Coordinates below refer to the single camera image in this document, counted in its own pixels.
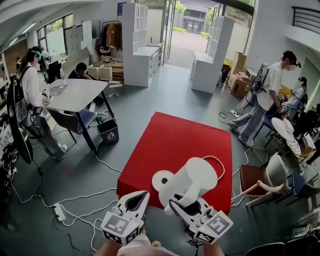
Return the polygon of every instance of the gray floor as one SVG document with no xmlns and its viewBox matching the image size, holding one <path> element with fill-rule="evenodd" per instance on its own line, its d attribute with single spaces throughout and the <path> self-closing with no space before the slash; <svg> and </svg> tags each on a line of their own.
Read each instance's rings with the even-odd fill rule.
<svg viewBox="0 0 320 256">
<path fill-rule="evenodd" d="M 120 141 L 110 147 L 101 145 L 99 158 L 111 166 L 122 170 L 133 152 L 150 118 L 156 111 L 189 119 L 220 129 L 229 130 L 219 122 L 219 112 L 235 109 L 238 100 L 228 90 L 217 88 L 214 95 L 190 89 L 190 70 L 176 66 L 163 66 L 152 78 L 149 88 L 126 86 L 118 99 L 111 99 L 110 104 L 119 125 Z M 94 127 L 89 133 L 98 145 L 100 136 Z M 264 145 L 267 129 L 262 129 L 255 140 Z M 233 171 L 246 162 L 245 147 L 232 136 Z M 76 136 L 74 144 L 68 132 L 55 136 L 59 142 L 68 145 L 65 159 L 56 163 L 46 155 L 39 146 L 34 149 L 34 158 L 44 172 L 44 194 L 48 204 L 79 195 L 89 195 L 117 186 L 119 173 L 111 170 L 96 160 L 82 136 Z M 269 156 L 277 146 L 277 140 L 268 147 Z M 263 151 L 258 152 L 261 158 L 266 157 Z M 261 165 L 251 151 L 248 154 L 249 164 Z M 34 164 L 27 165 L 21 159 L 16 163 L 18 173 L 14 177 L 14 186 L 23 200 L 29 198 L 37 189 L 40 178 Z M 239 193 L 239 176 L 233 177 L 233 189 Z M 65 208 L 76 215 L 87 214 L 106 206 L 117 199 L 115 191 L 63 203 Z M 234 226 L 220 239 L 225 254 L 245 252 L 252 247 L 277 241 L 277 237 L 299 217 L 308 212 L 308 203 L 301 200 L 288 207 L 285 202 L 262 204 L 253 209 L 247 208 L 245 199 L 241 205 L 231 209 L 229 217 Z M 52 220 L 55 216 L 52 209 L 44 207 L 39 199 L 21 203 L 14 194 L 9 207 L 13 218 L 19 225 L 16 231 L 8 231 L 0 226 L 0 246 L 9 256 L 56 256 L 83 255 L 70 246 L 66 234 L 57 231 Z M 93 223 L 96 218 L 103 218 L 106 210 L 86 218 Z M 67 216 L 66 223 L 73 218 Z M 92 253 L 90 241 L 93 229 L 88 224 L 76 221 L 72 227 L 65 227 L 57 222 L 58 228 L 70 233 L 73 244 L 79 249 Z M 146 212 L 146 230 L 150 240 L 159 240 L 167 249 L 178 255 L 193 256 L 195 248 L 186 241 L 188 236 L 183 232 L 182 223 L 175 216 L 166 216 L 162 210 L 149 207 Z M 102 245 L 104 238 L 97 233 L 93 247 Z"/>
<path fill-rule="evenodd" d="M 195 51 L 193 49 L 171 46 L 170 58 L 164 61 L 165 65 L 177 66 L 181 68 L 192 68 Z"/>
</svg>

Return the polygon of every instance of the trash bin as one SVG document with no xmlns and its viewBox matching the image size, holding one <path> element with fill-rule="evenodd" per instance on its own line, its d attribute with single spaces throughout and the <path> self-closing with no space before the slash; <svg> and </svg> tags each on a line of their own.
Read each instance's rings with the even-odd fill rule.
<svg viewBox="0 0 320 256">
<path fill-rule="evenodd" d="M 118 125 L 114 119 L 100 123 L 96 128 L 107 145 L 116 143 L 119 140 Z"/>
</svg>

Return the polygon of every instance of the black hair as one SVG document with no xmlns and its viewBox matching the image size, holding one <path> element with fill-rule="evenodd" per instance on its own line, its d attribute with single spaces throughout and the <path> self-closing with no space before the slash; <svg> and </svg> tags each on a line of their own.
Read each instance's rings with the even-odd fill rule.
<svg viewBox="0 0 320 256">
<path fill-rule="evenodd" d="M 307 87 L 307 79 L 306 79 L 304 76 L 303 76 L 303 77 L 300 77 L 298 80 L 301 81 L 301 82 L 303 82 L 303 85 L 302 85 L 302 86 Z"/>
<path fill-rule="evenodd" d="M 284 53 L 283 53 L 283 56 L 281 58 L 282 61 L 285 61 L 286 59 L 289 59 L 290 60 L 290 64 L 291 65 L 296 65 L 297 64 L 297 57 L 296 55 L 290 51 L 290 50 L 286 50 Z"/>
<path fill-rule="evenodd" d="M 23 60 L 22 60 L 22 63 L 19 67 L 19 70 L 18 70 L 18 74 L 21 74 L 22 71 L 25 69 L 25 67 L 28 65 L 28 62 L 32 62 L 34 59 L 35 59 L 35 56 L 37 55 L 36 53 L 34 52 L 39 52 L 41 53 L 41 49 L 39 46 L 34 46 L 32 48 L 29 48 L 28 52 L 26 53 L 26 55 L 24 56 Z"/>
<path fill-rule="evenodd" d="M 87 65 L 84 64 L 83 62 L 80 62 L 78 65 L 75 67 L 75 71 L 86 71 Z"/>
</svg>

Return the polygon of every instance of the railing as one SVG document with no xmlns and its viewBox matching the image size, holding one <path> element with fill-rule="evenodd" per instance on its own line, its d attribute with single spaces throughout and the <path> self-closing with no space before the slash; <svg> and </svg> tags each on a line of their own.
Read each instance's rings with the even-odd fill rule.
<svg viewBox="0 0 320 256">
<path fill-rule="evenodd" d="M 292 25 L 320 34 L 320 10 L 292 6 Z"/>
</svg>

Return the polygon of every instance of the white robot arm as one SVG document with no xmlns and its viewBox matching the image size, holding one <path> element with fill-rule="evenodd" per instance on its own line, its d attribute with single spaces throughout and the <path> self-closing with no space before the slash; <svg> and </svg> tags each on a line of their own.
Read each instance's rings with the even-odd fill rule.
<svg viewBox="0 0 320 256">
<path fill-rule="evenodd" d="M 120 198 L 101 224 L 104 237 L 125 246 L 140 234 L 143 217 L 150 199 L 148 191 L 137 191 Z"/>
<path fill-rule="evenodd" d="M 179 204 L 179 201 L 170 200 L 170 208 L 183 219 L 188 226 L 186 232 L 198 240 L 208 244 L 214 244 L 233 225 L 231 219 L 222 211 L 217 212 L 201 197 L 187 207 Z"/>
</svg>

